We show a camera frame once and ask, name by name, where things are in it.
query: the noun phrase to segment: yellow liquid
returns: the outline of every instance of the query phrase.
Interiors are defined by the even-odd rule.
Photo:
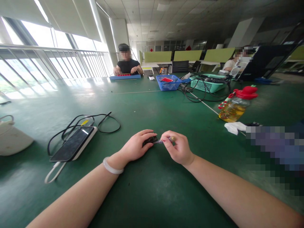
[[[246,111],[246,107],[241,105],[231,105],[228,103],[219,113],[219,118],[226,122],[236,122]]]

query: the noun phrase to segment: phone screen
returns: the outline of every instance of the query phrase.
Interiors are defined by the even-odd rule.
[[[51,157],[51,162],[71,161],[83,146],[86,139],[94,130],[93,127],[78,128],[75,133],[62,145],[62,147]]]

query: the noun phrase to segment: wrist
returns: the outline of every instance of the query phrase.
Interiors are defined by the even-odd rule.
[[[191,153],[191,156],[190,156],[188,162],[186,164],[183,164],[183,167],[188,169],[188,167],[190,167],[196,159],[197,159],[197,155]]]
[[[116,152],[108,158],[107,163],[114,169],[123,169],[127,164],[128,160],[120,153]]]

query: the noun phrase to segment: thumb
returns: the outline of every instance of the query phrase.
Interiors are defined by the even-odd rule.
[[[169,154],[174,154],[177,152],[177,150],[174,148],[174,146],[172,145],[172,143],[170,142],[170,140],[166,137],[162,137],[161,140],[164,142],[164,145],[167,149],[167,151],[169,152]]]
[[[153,145],[154,145],[153,143],[147,143],[146,145],[143,146],[143,148],[141,149],[141,151],[142,151],[143,153],[146,153],[147,150],[148,150],[149,148],[151,148]]]

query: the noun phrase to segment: white shirt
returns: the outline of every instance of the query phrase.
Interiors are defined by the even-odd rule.
[[[224,70],[226,67],[231,67],[231,68],[233,68],[234,65],[235,65],[235,61],[233,61],[233,60],[228,60],[228,61],[225,63],[225,65],[224,65],[224,67],[223,67],[223,70]]]

